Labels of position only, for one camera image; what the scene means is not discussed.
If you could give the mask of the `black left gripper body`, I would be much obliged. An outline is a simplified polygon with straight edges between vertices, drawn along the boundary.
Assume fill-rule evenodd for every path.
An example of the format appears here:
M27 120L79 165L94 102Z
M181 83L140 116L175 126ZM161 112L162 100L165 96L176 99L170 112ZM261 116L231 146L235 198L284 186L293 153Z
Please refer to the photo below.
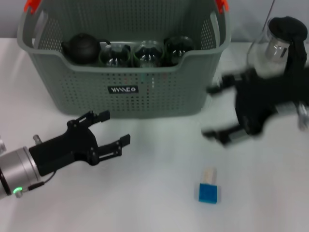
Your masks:
M64 134L29 148L29 152L39 174L45 176L76 161L90 162L89 156L97 148L88 126L71 120Z

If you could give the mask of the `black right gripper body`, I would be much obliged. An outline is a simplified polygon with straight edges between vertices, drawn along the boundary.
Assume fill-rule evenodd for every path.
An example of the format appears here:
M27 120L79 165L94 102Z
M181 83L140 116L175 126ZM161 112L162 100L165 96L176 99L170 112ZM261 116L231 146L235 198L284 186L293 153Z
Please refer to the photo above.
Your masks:
M235 85L235 111L249 135L259 135L265 122L279 113L278 106L302 103L309 107L309 67L270 78L262 78L250 68L240 77Z

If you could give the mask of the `translucent white toy brick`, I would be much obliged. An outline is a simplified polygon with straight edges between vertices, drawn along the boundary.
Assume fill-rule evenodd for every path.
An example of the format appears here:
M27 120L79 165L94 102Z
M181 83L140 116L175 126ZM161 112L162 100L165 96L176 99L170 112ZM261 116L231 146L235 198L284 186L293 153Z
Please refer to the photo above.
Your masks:
M207 168L203 172L202 183L216 185L217 169L214 167Z

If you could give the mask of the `glass teacup with black sleeve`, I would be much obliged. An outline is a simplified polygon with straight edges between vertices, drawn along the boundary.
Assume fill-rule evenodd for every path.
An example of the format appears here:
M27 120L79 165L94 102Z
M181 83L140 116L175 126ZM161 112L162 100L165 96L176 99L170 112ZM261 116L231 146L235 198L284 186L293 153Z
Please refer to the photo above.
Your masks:
M131 67L131 47L129 45L109 44L101 49L99 64L107 68Z
M174 36L164 39L164 66L176 66L188 51L195 50L194 41L187 36Z
M165 50L158 41L142 41L133 50L133 64L137 68L158 68L163 64Z

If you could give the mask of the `blue square toy brick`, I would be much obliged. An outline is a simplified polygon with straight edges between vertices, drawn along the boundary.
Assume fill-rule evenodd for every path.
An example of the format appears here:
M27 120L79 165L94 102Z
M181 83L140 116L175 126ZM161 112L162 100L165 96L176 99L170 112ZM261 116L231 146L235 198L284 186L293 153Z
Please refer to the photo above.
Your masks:
M217 204L218 187L216 185L200 183L198 200L203 203Z

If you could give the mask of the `grey perforated plastic storage bin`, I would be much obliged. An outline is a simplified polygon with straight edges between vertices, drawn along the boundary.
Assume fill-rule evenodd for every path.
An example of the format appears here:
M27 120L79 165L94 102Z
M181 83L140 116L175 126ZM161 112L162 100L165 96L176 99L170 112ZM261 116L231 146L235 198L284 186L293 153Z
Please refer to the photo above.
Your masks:
M65 50L80 33L128 45L131 66L73 62ZM161 67L137 66L135 52L183 36L195 47L175 65L163 58ZM200 112L230 39L227 0L27 0L17 32L61 112L108 110L113 118Z

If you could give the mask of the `black clay teapot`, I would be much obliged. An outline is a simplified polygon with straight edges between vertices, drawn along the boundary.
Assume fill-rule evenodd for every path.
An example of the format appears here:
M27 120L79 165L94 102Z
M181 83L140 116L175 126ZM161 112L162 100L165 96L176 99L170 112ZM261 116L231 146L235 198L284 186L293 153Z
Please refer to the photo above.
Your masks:
M97 62L101 52L101 43L111 45L107 39L98 39L86 33L79 33L69 41L62 41L63 53L74 63L79 65L90 65Z

